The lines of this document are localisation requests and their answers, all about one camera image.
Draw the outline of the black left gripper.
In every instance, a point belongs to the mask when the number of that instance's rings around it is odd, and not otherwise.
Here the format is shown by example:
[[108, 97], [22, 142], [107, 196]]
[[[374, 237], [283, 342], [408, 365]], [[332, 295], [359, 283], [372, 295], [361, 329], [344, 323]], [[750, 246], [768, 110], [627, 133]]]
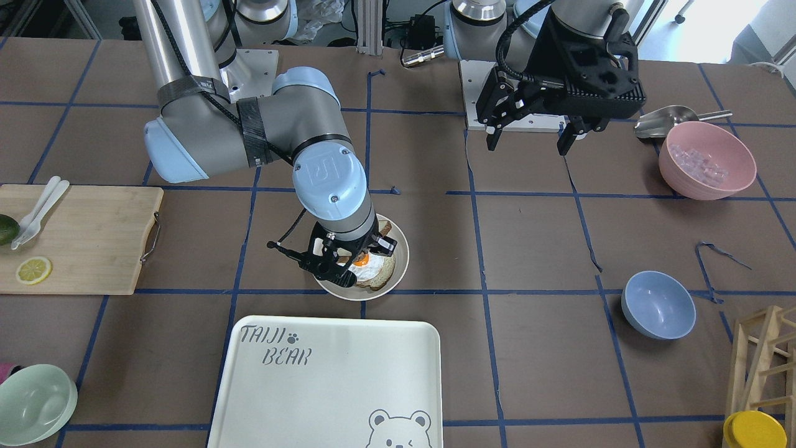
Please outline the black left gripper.
[[577, 139], [645, 105], [631, 12], [516, 12], [490, 42], [494, 63], [476, 102], [486, 147], [529, 114], [567, 119], [557, 139], [566, 156]]

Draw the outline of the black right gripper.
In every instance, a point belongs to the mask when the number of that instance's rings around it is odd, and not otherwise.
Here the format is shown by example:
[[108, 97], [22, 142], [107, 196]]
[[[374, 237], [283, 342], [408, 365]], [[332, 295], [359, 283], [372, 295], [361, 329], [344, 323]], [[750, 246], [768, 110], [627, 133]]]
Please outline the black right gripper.
[[382, 287], [395, 269], [397, 241], [387, 235], [389, 230], [389, 222], [378, 222], [366, 236], [344, 241], [317, 222], [307, 251], [297, 256], [298, 265], [336, 286]]

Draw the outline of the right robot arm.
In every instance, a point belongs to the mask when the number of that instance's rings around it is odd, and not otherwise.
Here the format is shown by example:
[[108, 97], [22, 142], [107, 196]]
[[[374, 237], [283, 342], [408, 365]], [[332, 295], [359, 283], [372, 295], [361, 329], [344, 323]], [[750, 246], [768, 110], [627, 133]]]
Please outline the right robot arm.
[[154, 170], [171, 184], [284, 161], [304, 213], [308, 247], [268, 247], [317, 281], [380, 289], [403, 244], [381, 218], [329, 79], [313, 67], [276, 76], [266, 96], [235, 97], [223, 82], [198, 1], [136, 1], [155, 74], [159, 116], [143, 128]]

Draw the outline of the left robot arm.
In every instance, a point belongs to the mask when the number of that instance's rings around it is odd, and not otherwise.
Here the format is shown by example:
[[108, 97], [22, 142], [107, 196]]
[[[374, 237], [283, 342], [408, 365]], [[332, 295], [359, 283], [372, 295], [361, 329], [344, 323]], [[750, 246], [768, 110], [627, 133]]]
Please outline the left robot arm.
[[647, 96], [629, 26], [641, 1], [448, 1], [443, 48], [455, 60], [491, 63], [476, 119], [495, 150], [529, 114], [565, 117], [557, 148], [634, 116]]

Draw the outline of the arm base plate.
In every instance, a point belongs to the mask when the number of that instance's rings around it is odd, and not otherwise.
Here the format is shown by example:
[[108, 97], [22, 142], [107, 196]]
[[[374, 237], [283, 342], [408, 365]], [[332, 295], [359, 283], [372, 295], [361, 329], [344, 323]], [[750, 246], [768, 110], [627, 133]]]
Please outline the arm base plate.
[[231, 102], [270, 96], [278, 67], [279, 52], [275, 49], [237, 49], [236, 56], [220, 66]]
[[[486, 130], [486, 125], [478, 122], [476, 102], [493, 65], [494, 63], [483, 60], [460, 60], [461, 93], [469, 130]], [[559, 114], [529, 114], [525, 118], [515, 120], [503, 130], [523, 131], [523, 133], [559, 133], [566, 123], [565, 116]]]

